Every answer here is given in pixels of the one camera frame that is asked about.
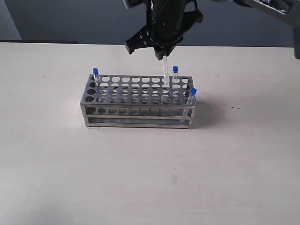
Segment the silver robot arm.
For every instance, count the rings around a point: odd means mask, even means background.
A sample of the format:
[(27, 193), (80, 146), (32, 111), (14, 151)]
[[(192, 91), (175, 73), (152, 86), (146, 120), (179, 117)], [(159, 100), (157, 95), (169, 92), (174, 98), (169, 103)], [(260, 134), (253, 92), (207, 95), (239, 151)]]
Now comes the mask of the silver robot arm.
[[(300, 2), (298, 0), (236, 0), (235, 4), (255, 8), (292, 26), (293, 48), (300, 58)], [(136, 49), (152, 47), (158, 60), (169, 56), (203, 14), (193, 0), (126, 0), (127, 9), (146, 6), (146, 24), (125, 41), (129, 54)]]

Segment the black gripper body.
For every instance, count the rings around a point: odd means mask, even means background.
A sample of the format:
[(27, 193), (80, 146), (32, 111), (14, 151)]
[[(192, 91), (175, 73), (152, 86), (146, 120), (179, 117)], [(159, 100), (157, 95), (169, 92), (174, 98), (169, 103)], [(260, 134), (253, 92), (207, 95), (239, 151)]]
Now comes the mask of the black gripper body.
[(203, 20), (195, 0), (150, 0), (147, 10), (148, 34), (158, 46), (175, 44)]

